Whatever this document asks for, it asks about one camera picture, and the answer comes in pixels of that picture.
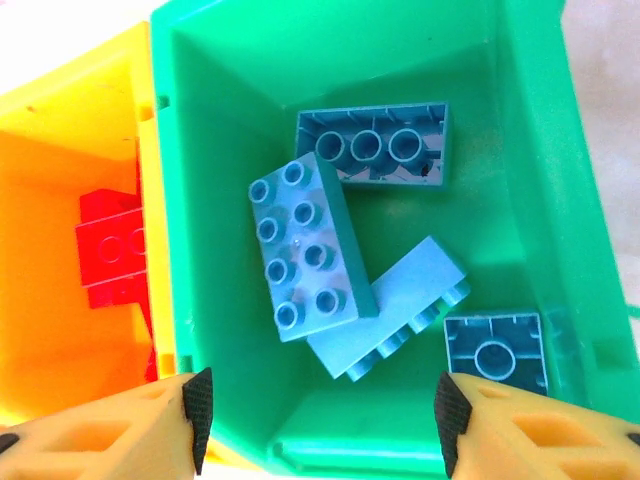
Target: yellow plastic bin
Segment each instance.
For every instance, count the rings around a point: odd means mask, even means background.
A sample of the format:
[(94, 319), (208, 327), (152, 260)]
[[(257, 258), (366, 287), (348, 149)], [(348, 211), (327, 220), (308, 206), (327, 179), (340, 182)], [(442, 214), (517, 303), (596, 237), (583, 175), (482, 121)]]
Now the yellow plastic bin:
[(159, 375), (175, 372), (149, 25), (0, 97), (0, 424), (144, 383), (137, 304), (90, 309), (80, 195), (136, 190), (136, 143)]

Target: light blue brick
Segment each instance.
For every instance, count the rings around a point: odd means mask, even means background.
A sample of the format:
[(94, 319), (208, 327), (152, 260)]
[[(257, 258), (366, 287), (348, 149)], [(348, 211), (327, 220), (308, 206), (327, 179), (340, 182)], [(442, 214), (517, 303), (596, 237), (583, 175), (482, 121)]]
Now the light blue brick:
[(253, 182), (249, 199), (283, 342), (378, 314), (333, 167), (304, 155)]
[(333, 378), (365, 375), (409, 338), (431, 324), (443, 299), (454, 306), (469, 293), (465, 273), (431, 237), (378, 278), (373, 294), (380, 315), (310, 335), (307, 342)]
[(447, 317), (445, 339), (450, 372), (547, 395), (537, 313)]
[(443, 187), (450, 117), (442, 102), (303, 111), (296, 156), (314, 152), (345, 184)]

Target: black rubber pad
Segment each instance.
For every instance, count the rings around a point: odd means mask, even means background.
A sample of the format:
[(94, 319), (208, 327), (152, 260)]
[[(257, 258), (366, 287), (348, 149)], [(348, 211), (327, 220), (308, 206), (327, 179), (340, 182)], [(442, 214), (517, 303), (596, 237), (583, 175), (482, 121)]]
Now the black rubber pad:
[(458, 435), (467, 433), (472, 407), (447, 372), (440, 375), (434, 407), (444, 467), (451, 478), (458, 463)]
[(0, 455), (18, 443), (20, 437), (15, 433), (3, 433), (0, 435)]
[(206, 368), (182, 385), (184, 412), (193, 428), (193, 464), (196, 473), (202, 474), (204, 454), (213, 421), (213, 378), (211, 368)]
[(627, 437), (640, 447), (640, 433), (627, 433)]

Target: green plastic bin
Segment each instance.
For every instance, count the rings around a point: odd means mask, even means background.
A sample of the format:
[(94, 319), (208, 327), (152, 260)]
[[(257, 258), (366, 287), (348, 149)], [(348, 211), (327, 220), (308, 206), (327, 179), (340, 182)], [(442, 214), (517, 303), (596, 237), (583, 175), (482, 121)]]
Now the green plastic bin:
[(212, 366), (212, 434), (276, 473), (444, 478), (438, 322), (364, 379), (282, 344), (247, 187), (310, 108), (449, 101), (444, 192), (349, 188), (369, 279), (427, 235), (464, 311), (536, 308), (553, 397), (640, 421), (640, 370), (567, 65), (562, 2), (175, 1), (152, 17), (182, 371)]

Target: plastic storage bin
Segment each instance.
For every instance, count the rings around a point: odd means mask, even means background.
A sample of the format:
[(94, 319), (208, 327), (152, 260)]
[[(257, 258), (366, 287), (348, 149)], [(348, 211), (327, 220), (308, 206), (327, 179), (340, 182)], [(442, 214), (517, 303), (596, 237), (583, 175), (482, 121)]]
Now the plastic storage bin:
[(135, 193), (137, 143), (160, 373), (175, 371), (153, 100), (148, 24), (0, 97), (0, 424), (144, 383), (141, 309), (89, 308), (74, 230), (81, 195)]
[(549, 394), (640, 420), (640, 370), (558, 0), (187, 0), (152, 17), (181, 371), (212, 366), (213, 434), (274, 472), (443, 478), (436, 322), (356, 384), (283, 345), (247, 188), (294, 158), (301, 110), (448, 101), (442, 192), (348, 189), (374, 280), (427, 235), (465, 311), (541, 314)]

